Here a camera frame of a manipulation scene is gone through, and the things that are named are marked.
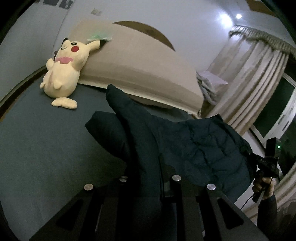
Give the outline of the person's right forearm dark sleeve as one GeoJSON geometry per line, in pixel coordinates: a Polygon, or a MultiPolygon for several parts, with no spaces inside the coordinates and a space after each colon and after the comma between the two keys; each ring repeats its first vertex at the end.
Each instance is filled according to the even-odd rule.
{"type": "Polygon", "coordinates": [[[257,227],[268,240],[278,239],[278,207],[274,194],[261,200],[258,206],[257,227]]]}

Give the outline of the person's right hand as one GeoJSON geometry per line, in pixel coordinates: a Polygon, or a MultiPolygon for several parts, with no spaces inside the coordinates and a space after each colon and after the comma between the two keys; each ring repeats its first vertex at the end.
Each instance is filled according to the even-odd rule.
{"type": "Polygon", "coordinates": [[[274,194],[274,187],[276,185],[276,180],[274,178],[255,178],[253,182],[252,191],[257,194],[263,192],[262,200],[268,199],[274,194]]]}

